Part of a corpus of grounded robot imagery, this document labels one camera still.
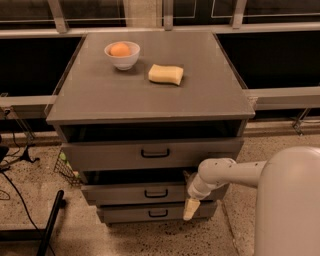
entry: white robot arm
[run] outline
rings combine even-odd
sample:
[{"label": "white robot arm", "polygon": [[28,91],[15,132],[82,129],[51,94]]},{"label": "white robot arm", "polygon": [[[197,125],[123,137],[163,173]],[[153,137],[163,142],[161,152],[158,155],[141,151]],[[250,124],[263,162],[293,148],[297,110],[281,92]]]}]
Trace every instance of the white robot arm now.
[{"label": "white robot arm", "polygon": [[255,256],[320,255],[320,148],[288,148],[266,162],[203,161],[188,180],[184,219],[226,183],[258,188]]}]

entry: gray countertop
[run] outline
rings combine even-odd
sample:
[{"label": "gray countertop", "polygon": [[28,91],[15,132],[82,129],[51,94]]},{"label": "gray countertop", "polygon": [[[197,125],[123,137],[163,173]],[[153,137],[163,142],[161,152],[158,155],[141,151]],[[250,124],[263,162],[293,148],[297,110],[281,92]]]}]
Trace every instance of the gray countertop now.
[{"label": "gray countertop", "polygon": [[[104,54],[116,41],[140,45],[119,71]],[[184,68],[180,86],[148,80],[153,64]],[[88,34],[47,118],[50,124],[248,119],[254,110],[211,32]]]}]

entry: sponge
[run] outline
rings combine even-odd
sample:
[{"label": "sponge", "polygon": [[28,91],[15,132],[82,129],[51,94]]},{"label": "sponge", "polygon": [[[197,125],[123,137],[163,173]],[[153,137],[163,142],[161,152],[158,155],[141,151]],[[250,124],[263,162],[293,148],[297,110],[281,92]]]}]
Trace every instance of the sponge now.
[{"label": "sponge", "polygon": [[183,68],[176,66],[153,65],[149,71],[149,80],[156,83],[172,83],[180,85]]}]

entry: terrazzo floor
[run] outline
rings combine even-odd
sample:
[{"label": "terrazzo floor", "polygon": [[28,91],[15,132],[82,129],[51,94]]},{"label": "terrazzo floor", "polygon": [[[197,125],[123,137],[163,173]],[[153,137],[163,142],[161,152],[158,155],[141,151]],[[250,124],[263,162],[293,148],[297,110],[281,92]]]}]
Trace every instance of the terrazzo floor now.
[{"label": "terrazzo floor", "polygon": [[[298,136],[290,122],[249,123],[237,162],[267,160],[291,146],[320,147],[320,124],[303,124],[302,129],[305,135]],[[50,241],[55,255],[253,255],[255,189],[230,185],[210,220],[108,227],[100,223],[96,208],[88,206],[80,188],[54,171],[60,146],[44,138],[38,136],[37,146],[30,149],[31,157],[39,157],[39,162],[17,163],[6,174],[20,190],[39,228],[46,225],[57,191],[64,190],[67,205],[58,214]],[[10,195],[10,200],[0,201],[0,230],[32,229],[19,197],[3,175],[0,189]],[[6,196],[0,192],[0,198]],[[0,256],[36,255],[38,246],[38,242],[0,242]],[[53,253],[48,249],[47,255]]]}]

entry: open drawer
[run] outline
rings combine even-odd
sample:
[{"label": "open drawer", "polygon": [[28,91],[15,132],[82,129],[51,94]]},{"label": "open drawer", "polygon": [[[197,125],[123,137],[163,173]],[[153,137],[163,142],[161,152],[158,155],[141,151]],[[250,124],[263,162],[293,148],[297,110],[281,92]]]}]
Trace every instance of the open drawer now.
[{"label": "open drawer", "polygon": [[[203,202],[193,218],[210,218],[217,207],[216,202]],[[101,207],[97,214],[103,223],[145,222],[182,219],[184,203],[154,204],[130,207]]]},{"label": "open drawer", "polygon": [[63,144],[77,171],[198,166],[206,158],[235,159],[242,138]]}]

